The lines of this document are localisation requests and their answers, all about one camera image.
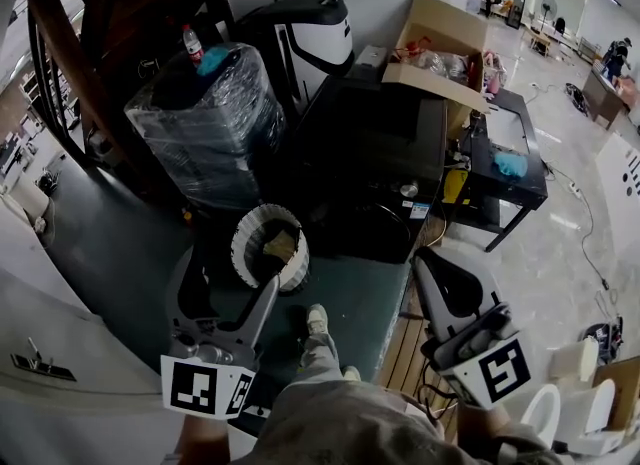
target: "black table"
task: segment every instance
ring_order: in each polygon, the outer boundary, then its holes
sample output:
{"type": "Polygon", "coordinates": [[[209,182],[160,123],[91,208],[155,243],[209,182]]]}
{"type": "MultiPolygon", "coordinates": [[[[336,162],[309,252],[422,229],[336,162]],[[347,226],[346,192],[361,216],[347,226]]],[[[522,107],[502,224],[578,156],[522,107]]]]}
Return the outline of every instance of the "black table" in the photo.
{"type": "Polygon", "coordinates": [[[529,148],[529,154],[525,155],[527,173],[522,178],[500,173],[493,159],[495,153],[502,149],[489,139],[486,116],[472,114],[471,126],[460,142],[462,153],[471,158],[471,171],[455,204],[450,204],[453,207],[449,211],[445,209],[450,221],[498,234],[485,248],[486,252],[498,246],[530,211],[538,209],[548,197],[545,168],[524,99],[521,95],[501,89],[491,103],[520,116],[529,148]],[[463,205],[464,199],[470,197],[475,200],[482,198],[482,210],[463,205]],[[504,228],[500,226],[500,200],[520,206],[518,214],[504,228]]]}

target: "white shoe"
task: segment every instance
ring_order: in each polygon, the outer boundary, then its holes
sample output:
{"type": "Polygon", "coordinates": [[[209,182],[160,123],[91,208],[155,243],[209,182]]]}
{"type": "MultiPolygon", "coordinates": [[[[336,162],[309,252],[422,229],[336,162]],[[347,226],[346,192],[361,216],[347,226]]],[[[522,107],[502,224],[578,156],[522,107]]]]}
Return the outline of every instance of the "white shoe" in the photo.
{"type": "Polygon", "coordinates": [[[327,311],[319,303],[311,305],[307,310],[307,329],[309,335],[329,333],[329,317],[327,311]]]}
{"type": "Polygon", "coordinates": [[[347,381],[362,381],[362,378],[360,378],[360,371],[352,365],[348,365],[342,370],[342,376],[347,381]]]}

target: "fan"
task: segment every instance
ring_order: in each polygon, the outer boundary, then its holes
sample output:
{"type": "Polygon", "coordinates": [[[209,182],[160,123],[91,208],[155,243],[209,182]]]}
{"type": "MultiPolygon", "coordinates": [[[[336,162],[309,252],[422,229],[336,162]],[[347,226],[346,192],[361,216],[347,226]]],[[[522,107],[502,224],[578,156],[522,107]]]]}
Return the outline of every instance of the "fan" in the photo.
{"type": "Polygon", "coordinates": [[[551,20],[553,20],[556,17],[556,13],[558,13],[558,5],[556,4],[556,0],[542,0],[540,11],[544,14],[544,17],[542,18],[541,29],[541,31],[544,31],[544,23],[547,20],[547,15],[551,20]]]}

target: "tiled floor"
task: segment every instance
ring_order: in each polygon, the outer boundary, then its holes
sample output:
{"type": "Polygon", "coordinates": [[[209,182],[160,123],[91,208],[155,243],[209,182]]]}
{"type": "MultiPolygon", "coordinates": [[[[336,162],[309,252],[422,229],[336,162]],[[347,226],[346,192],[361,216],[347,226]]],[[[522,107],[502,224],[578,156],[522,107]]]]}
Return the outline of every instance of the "tiled floor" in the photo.
{"type": "MultiPolygon", "coordinates": [[[[575,56],[569,62],[556,59],[560,56],[557,44],[545,59],[529,50],[521,38],[522,31],[492,20],[487,48],[502,55],[509,73],[507,89],[530,100],[536,95],[530,83],[543,89],[549,86],[548,93],[540,93],[528,105],[533,125],[546,133],[536,133],[541,155],[571,176],[589,201],[595,229],[586,248],[617,292],[617,310],[625,318],[622,356],[635,356],[640,353],[640,268],[623,265],[614,256],[595,164],[609,133],[579,113],[562,91],[566,83],[582,88],[590,66],[575,56]]],[[[640,147],[640,138],[626,117],[619,117],[613,129],[640,147]]],[[[603,321],[594,300],[602,286],[580,248],[582,237],[589,232],[589,216],[584,204],[568,191],[568,183],[561,176],[548,182],[548,200],[492,253],[482,250],[492,234],[460,225],[452,225],[443,242],[491,268],[503,298],[511,304],[517,321],[528,327],[538,349],[575,341],[587,326],[603,321]]],[[[515,213],[514,207],[501,209],[503,217],[515,213]]],[[[613,307],[609,310],[615,315],[613,307]]]]}

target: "cardboard box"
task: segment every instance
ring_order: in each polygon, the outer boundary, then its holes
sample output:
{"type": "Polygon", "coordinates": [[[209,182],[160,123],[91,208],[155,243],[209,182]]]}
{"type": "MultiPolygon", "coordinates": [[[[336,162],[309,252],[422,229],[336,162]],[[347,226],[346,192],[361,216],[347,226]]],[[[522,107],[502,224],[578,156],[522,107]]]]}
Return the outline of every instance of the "cardboard box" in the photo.
{"type": "Polygon", "coordinates": [[[616,395],[613,398],[609,424],[605,429],[624,431],[629,427],[640,395],[640,358],[631,358],[598,367],[593,386],[597,387],[605,380],[613,380],[616,384],[616,395]]]}
{"type": "Polygon", "coordinates": [[[390,63],[382,81],[403,83],[449,99],[447,136],[454,138],[472,109],[489,112],[489,105],[480,94],[486,35],[487,24],[475,15],[440,0],[413,0],[396,49],[404,49],[408,42],[427,37],[432,51],[469,56],[469,86],[405,63],[390,63]]]}

